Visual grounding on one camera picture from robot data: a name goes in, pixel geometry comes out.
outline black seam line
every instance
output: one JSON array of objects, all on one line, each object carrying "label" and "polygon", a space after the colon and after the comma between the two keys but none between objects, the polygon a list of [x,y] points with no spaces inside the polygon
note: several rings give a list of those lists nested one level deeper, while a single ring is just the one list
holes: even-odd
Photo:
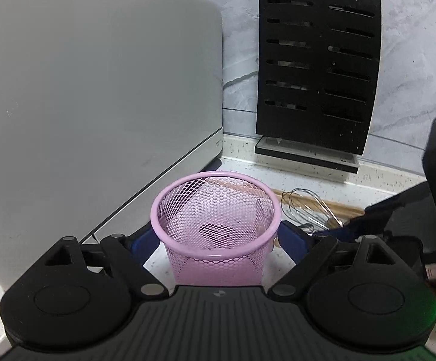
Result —
[{"label": "black seam line", "polygon": [[229,109],[227,107],[223,107],[224,110],[228,110],[228,111],[243,111],[244,113],[253,113],[256,114],[256,111],[251,111],[251,110],[238,110],[238,109]]},{"label": "black seam line", "polygon": [[88,233],[84,238],[79,241],[79,244],[82,244],[87,238],[93,236],[99,229],[101,229],[109,220],[111,220],[116,214],[118,214],[121,210],[123,210],[131,201],[133,201],[138,195],[140,195],[143,191],[145,191],[149,186],[151,186],[155,181],[161,178],[166,172],[172,169],[176,164],[178,164],[181,160],[183,160],[186,156],[188,156],[191,152],[197,149],[200,145],[202,145],[205,141],[209,140],[212,136],[218,133],[223,127],[221,126],[214,133],[210,134],[207,138],[201,141],[198,145],[196,145],[193,149],[191,149],[188,153],[186,153],[183,157],[174,162],[171,166],[165,169],[161,174],[159,174],[156,178],[154,178],[151,182],[149,182],[146,186],[144,186],[141,190],[139,190],[136,194],[134,194],[130,199],[128,199],[125,203],[123,203],[119,208],[117,208],[111,215],[109,215],[101,224],[99,224],[96,228],[94,228],[90,233]]},{"label": "black seam line", "polygon": [[407,144],[406,142],[401,142],[401,141],[398,141],[398,140],[394,140],[394,139],[392,139],[392,138],[382,137],[382,136],[379,136],[379,135],[377,135],[377,134],[373,134],[373,133],[368,133],[368,135],[373,136],[373,137],[377,137],[377,138],[383,138],[383,140],[388,140],[388,141],[396,142],[397,144],[406,145],[407,147],[415,148],[415,149],[419,149],[419,150],[421,150],[421,151],[424,150],[424,149],[421,148],[421,147],[417,147],[417,146],[414,146],[414,145],[412,145],[412,144]]}]

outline pink mesh basket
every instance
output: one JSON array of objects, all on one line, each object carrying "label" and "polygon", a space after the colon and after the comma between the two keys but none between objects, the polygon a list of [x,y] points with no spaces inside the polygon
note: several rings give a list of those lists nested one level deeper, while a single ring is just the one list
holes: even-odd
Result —
[{"label": "pink mesh basket", "polygon": [[233,172],[177,180],[151,208],[152,227],[183,285],[259,285],[280,221],[274,193]]}]

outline ribbed black surface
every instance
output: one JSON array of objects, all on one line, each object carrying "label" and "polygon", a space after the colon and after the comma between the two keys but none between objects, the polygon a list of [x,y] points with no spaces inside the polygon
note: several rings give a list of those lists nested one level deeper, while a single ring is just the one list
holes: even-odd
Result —
[{"label": "ribbed black surface", "polygon": [[[113,313],[112,306],[103,313]],[[185,286],[168,300],[144,303],[123,331],[95,347],[61,354],[17,347],[2,357],[3,361],[364,359],[436,361],[423,347],[395,355],[343,349],[314,331],[296,305],[271,301],[258,287]]]},{"label": "ribbed black surface", "polygon": [[260,0],[256,132],[363,154],[381,0]]}]

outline countertop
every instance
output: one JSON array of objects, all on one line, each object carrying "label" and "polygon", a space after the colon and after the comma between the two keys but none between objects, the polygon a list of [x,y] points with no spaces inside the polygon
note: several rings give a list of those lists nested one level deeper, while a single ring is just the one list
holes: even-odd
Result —
[{"label": "countertop", "polygon": [[[402,190],[409,187],[410,184],[413,185],[414,182],[419,182],[421,180],[420,177],[413,179],[414,177],[410,176],[411,181],[408,181],[406,175],[402,178],[402,185],[397,183],[391,185],[389,176],[378,178],[373,183],[366,183],[366,181],[373,179],[371,176],[366,175],[361,176],[363,179],[361,183],[360,180],[356,178],[353,179],[354,182],[326,180],[316,177],[316,175],[306,176],[289,170],[263,166],[257,164],[255,161],[233,158],[234,155],[230,154],[229,146],[227,149],[228,150],[224,151],[224,156],[221,159],[222,165],[220,170],[248,174],[264,182],[271,188],[278,190],[291,190],[295,187],[306,187],[315,191],[323,199],[351,206],[368,206],[393,195],[397,192],[397,189]],[[243,149],[241,152],[241,157],[246,158],[246,153],[243,155]],[[286,162],[282,162],[282,164],[284,166],[281,168],[287,168]],[[166,287],[168,287],[170,291],[173,291],[175,280],[163,244],[158,247],[144,266]],[[288,257],[288,255],[281,248],[275,247],[264,268],[262,279],[264,288],[267,289],[271,284],[286,274],[293,266],[294,262]],[[0,300],[2,294],[3,291],[0,287]],[[0,319],[0,338],[3,338],[3,336],[4,329]],[[436,327],[430,336],[427,346],[430,350],[436,353]]]}]

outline whisk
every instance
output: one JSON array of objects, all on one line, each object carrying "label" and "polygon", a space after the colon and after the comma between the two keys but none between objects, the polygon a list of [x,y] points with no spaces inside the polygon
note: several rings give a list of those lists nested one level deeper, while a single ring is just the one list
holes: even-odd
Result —
[{"label": "whisk", "polygon": [[[316,202],[314,205],[318,210],[313,210],[309,204],[303,199],[306,194],[313,198]],[[283,206],[285,203],[288,206],[288,210]],[[296,188],[292,191],[284,191],[281,194],[281,210],[284,215],[290,220],[295,221],[301,225],[310,226],[304,229],[308,233],[313,233],[315,230],[328,230],[329,222],[336,222],[338,226],[342,226],[342,222],[338,220],[332,210],[323,201],[320,196],[314,191],[302,188]]]}]

